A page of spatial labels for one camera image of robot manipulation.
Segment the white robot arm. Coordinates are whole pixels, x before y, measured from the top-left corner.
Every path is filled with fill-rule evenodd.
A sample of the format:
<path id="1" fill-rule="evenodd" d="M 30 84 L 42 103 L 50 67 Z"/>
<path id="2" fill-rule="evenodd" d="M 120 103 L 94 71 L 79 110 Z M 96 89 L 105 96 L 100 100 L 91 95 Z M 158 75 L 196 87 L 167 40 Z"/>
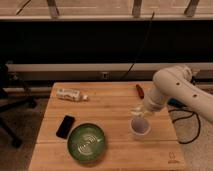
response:
<path id="1" fill-rule="evenodd" d="M 171 99 L 190 107 L 213 124 L 213 95 L 191 83 L 192 71 L 186 65 L 175 65 L 158 70 L 153 85 L 145 91 L 142 104 L 132 110 L 135 116 L 152 115 L 161 111 Z"/>

